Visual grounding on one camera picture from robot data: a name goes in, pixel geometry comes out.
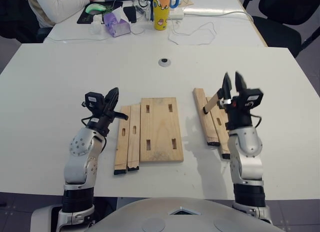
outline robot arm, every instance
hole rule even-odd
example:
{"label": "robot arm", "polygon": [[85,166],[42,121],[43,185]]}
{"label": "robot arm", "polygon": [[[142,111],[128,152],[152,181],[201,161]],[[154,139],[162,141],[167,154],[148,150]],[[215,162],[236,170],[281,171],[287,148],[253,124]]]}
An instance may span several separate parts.
{"label": "robot arm", "polygon": [[112,89],[105,98],[99,93],[85,95],[83,107],[87,107],[92,116],[84,128],[81,128],[69,146],[69,160],[64,168],[64,193],[62,209],[59,211],[56,231],[71,225],[91,226],[95,207],[93,205],[98,157],[104,149],[109,132],[108,126],[114,118],[128,119],[128,116],[114,112],[118,102],[119,90]]}
{"label": "robot arm", "polygon": [[250,110],[260,105],[263,93],[259,89],[247,89],[242,76],[235,73],[238,96],[231,98],[231,81],[226,73],[222,88],[203,108],[208,113],[216,104],[228,115],[230,171],[234,188],[233,208],[270,224],[269,207],[266,206],[263,166],[260,157],[262,142],[253,127]]}

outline white desk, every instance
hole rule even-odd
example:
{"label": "white desk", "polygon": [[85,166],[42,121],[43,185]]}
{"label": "white desk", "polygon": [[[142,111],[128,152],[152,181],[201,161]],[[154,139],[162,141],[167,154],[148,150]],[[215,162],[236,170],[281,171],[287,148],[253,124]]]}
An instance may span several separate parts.
{"label": "white desk", "polygon": [[[238,0],[192,0],[194,5],[185,8],[186,11],[195,9],[209,9],[215,13],[226,13],[230,11],[243,11],[242,6]],[[132,1],[125,1],[123,6],[131,6]],[[168,24],[169,28],[165,31],[154,30],[153,23],[148,22],[145,18],[139,20],[132,25],[132,31],[140,33],[143,30],[144,33],[140,35],[127,34],[117,38],[111,37],[111,35],[103,27],[102,32],[97,35],[92,35],[89,32],[89,24],[77,24],[77,20],[81,14],[81,11],[68,18],[67,20],[54,26],[53,30],[49,34],[49,38],[59,40],[53,41],[51,39],[45,40],[45,43],[84,43],[92,40],[75,40],[80,38],[96,39],[96,43],[107,44],[166,44],[171,45],[173,42],[168,40],[168,34],[172,33],[171,22]],[[215,30],[217,32],[215,39],[212,41],[212,46],[264,46],[260,37],[258,36],[252,23],[244,14],[231,14],[223,17],[201,17],[201,16],[185,16],[180,25],[175,25],[176,31],[183,33],[191,33],[199,26],[213,22]],[[212,25],[207,25],[204,28],[212,28]],[[198,31],[194,37],[209,37],[212,35],[208,31]],[[180,44],[197,44],[199,41],[193,37],[179,36]],[[210,42],[210,39],[205,39],[204,42]]]}
{"label": "white desk", "polygon": [[[320,100],[287,49],[140,45],[135,52],[131,45],[20,47],[0,75],[1,192],[62,195],[69,142],[90,116],[84,95],[118,86],[118,110],[142,97],[177,98],[184,162],[141,163],[136,173],[114,176],[115,120],[99,157],[96,196],[232,199],[229,164],[206,145],[192,90],[213,95],[224,73],[234,83],[238,70],[265,94],[252,113],[262,116],[266,198],[320,198]],[[171,66],[160,67],[162,57]]]}

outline wooden stick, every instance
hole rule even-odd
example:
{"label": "wooden stick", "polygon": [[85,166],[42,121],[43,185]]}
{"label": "wooden stick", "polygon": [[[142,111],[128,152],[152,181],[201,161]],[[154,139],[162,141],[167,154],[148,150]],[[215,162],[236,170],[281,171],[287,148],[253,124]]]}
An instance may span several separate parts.
{"label": "wooden stick", "polygon": [[128,171],[139,169],[140,160],[140,105],[132,105],[130,109],[130,129],[128,146]]}
{"label": "wooden stick", "polygon": [[114,160],[114,175],[125,174],[127,172],[130,106],[122,106],[120,111],[129,116],[129,119],[120,120],[119,122],[118,140]]}
{"label": "wooden stick", "polygon": [[212,117],[210,114],[206,115],[204,113],[204,106],[207,104],[204,90],[202,88],[195,88],[193,94],[207,144],[209,146],[220,146]]}
{"label": "wooden stick", "polygon": [[203,107],[203,111],[205,114],[208,114],[211,111],[211,109],[217,105],[217,102],[219,100],[218,94],[216,93],[210,100],[208,100],[208,97],[207,97],[206,100],[208,103]]}
{"label": "wooden stick", "polygon": [[[210,98],[210,97],[206,98],[208,101],[208,104],[209,104],[210,100],[212,100],[212,98]],[[228,122],[228,115],[226,114],[225,110],[220,109],[218,107],[217,103],[211,109],[210,115],[212,117],[213,124],[214,124],[215,130],[216,130],[216,133],[218,135],[219,142],[221,144],[221,146],[220,146],[221,157],[223,159],[229,160],[230,159],[230,151],[228,148],[229,134],[226,129],[226,122]]]}

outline power strip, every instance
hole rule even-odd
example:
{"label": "power strip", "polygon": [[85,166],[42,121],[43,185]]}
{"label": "power strip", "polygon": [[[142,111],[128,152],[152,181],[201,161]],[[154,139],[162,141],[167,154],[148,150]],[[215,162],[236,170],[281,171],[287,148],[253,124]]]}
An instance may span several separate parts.
{"label": "power strip", "polygon": [[184,10],[181,7],[177,7],[169,12],[169,20],[182,20],[184,18]]}

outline green object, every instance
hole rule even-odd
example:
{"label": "green object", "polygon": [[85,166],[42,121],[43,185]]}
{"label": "green object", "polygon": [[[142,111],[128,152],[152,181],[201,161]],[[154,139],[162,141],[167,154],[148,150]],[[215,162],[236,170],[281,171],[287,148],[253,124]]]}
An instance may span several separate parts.
{"label": "green object", "polygon": [[97,3],[90,4],[86,7],[85,12],[90,15],[98,14],[102,11],[106,11],[106,7]]}

